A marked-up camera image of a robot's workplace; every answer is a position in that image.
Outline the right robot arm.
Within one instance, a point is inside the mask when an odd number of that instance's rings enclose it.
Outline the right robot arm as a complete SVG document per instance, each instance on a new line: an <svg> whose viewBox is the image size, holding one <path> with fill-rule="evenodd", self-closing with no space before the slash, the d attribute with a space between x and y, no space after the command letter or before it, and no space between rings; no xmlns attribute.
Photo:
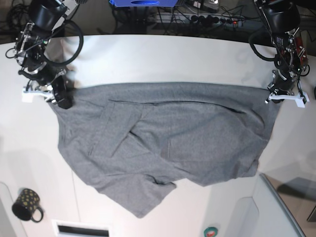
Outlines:
<svg viewBox="0 0 316 237"><path fill-rule="evenodd" d="M84 0L31 1L29 20L12 49L13 58L21 66L18 74L29 80L22 89L24 102L32 102L35 96L41 96L46 102L62 109L72 107L72 97L68 93L64 75L66 66L79 56L83 48L83 32L72 17L85 3ZM54 62L45 55L46 47L67 25L72 26L78 34L78 48L70 59Z"/></svg>

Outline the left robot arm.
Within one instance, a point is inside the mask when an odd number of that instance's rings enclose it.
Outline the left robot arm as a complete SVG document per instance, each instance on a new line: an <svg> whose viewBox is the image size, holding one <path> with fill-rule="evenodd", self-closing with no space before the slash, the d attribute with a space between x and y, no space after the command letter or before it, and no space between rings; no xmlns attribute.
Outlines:
<svg viewBox="0 0 316 237"><path fill-rule="evenodd" d="M255 9L263 23L263 28L252 33L248 39L253 52L262 60L273 62L272 81L267 86L270 95L267 102L283 101L295 96L293 89L297 87L298 96L307 100L301 88L301 77L310 72L306 49L299 25L301 17L293 0L255 0ZM254 45L254 40L263 32L269 34L271 43L276 49L273 58L263 56Z"/></svg>

